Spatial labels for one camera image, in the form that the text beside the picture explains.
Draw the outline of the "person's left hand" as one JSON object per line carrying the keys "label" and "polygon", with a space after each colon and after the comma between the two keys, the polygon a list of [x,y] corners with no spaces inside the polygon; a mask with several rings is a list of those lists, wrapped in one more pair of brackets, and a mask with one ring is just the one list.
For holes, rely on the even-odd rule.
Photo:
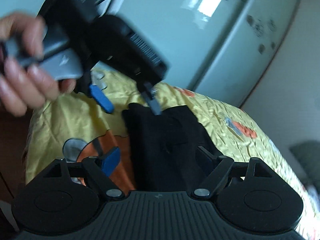
{"label": "person's left hand", "polygon": [[[13,12],[1,18],[1,40],[18,34],[25,51],[37,59],[43,58],[43,31],[44,20],[38,16]],[[46,101],[71,93],[75,85],[73,79],[55,81],[36,65],[23,69],[15,58],[9,57],[1,75],[1,105],[13,116],[24,116],[29,108],[41,108]]]}

